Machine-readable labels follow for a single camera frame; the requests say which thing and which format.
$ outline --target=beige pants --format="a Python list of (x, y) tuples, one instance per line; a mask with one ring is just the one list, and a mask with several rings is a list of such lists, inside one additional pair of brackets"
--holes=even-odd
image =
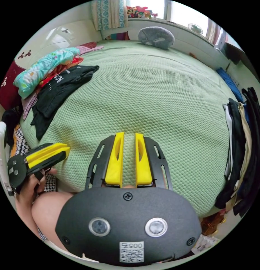
[(237, 201), (237, 199), (238, 199), (237, 198), (237, 191), (243, 182), (243, 178), (244, 178), (246, 170), (248, 168), (249, 160), (251, 157), (251, 150), (252, 150), (251, 131), (250, 131), (249, 125), (246, 121), (245, 110), (244, 110), (243, 104), (241, 102), (239, 103), (238, 110), (239, 110), (240, 115), (241, 115), (243, 131), (245, 133), (245, 139), (246, 139), (245, 156), (244, 156), (243, 164), (242, 164), (241, 171), (240, 171), (240, 179), (235, 184), (234, 192), (231, 195), (231, 199), (226, 203), (226, 211), (231, 210), (233, 208), (233, 206), (238, 202)]

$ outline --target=turquoise floral cloth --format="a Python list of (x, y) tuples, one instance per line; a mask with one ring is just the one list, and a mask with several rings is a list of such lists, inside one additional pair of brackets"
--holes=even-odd
[(36, 86), (58, 65), (72, 63), (73, 58), (80, 53), (77, 48), (59, 49), (42, 57), (30, 68), (21, 72), (15, 78), (13, 85), (18, 87), (18, 94), (22, 99), (27, 98)]
[(127, 26), (125, 0), (94, 0), (91, 3), (91, 8), (96, 30)]

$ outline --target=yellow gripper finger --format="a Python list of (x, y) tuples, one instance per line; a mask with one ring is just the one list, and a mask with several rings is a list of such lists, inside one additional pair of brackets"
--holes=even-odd
[(143, 134), (135, 134), (136, 187), (150, 185), (153, 181)]
[(55, 143), (50, 146), (47, 146), (26, 157), (26, 160), (28, 162), (28, 167), (31, 169), (32, 167), (44, 162), (48, 158), (51, 158), (63, 151), (66, 153), (66, 158), (67, 158), (70, 152), (70, 147), (68, 147), (67, 144)]
[(122, 170), (124, 157), (124, 132), (116, 133), (109, 158), (105, 182), (107, 185), (122, 187)]

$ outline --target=red cloth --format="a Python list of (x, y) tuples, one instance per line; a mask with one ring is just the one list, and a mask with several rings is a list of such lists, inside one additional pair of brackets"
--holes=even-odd
[(19, 67), (15, 61), (9, 67), (0, 87), (0, 104), (5, 110), (14, 108), (21, 103), (21, 96), (18, 94), (18, 87), (13, 82), (18, 74), (25, 69)]
[(48, 74), (48, 76), (42, 80), (40, 83), (39, 83), (39, 87), (42, 88), (44, 85), (46, 85), (50, 80), (52, 80), (56, 75), (60, 74), (61, 72), (63, 72), (64, 70), (70, 68), (70, 67), (73, 67), (73, 66), (76, 66), (77, 64), (81, 63), (83, 61), (83, 58), (82, 57), (74, 57), (73, 58), (73, 61), (71, 64), (67, 64), (67, 65), (58, 65), (55, 67), (55, 69), (50, 73)]
[(82, 44), (80, 46), (84, 46), (84, 47), (87, 47), (89, 49), (93, 49), (97, 46), (97, 43), (93, 41), (93, 42), (88, 42), (88, 43)]

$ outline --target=green textured blanket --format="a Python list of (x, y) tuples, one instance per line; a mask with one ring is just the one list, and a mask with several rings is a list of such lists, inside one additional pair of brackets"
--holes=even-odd
[(57, 177), (81, 191), (101, 140), (125, 132), (123, 183), (135, 183), (135, 132), (157, 141), (169, 164), (174, 191), (202, 217), (212, 213), (225, 184), (229, 138), (223, 103), (235, 99), (211, 68), (176, 50), (135, 41), (102, 41), (81, 65), (99, 65), (90, 82), (59, 108), (39, 142), (30, 123), (20, 125), (30, 147), (62, 142), (71, 147)]

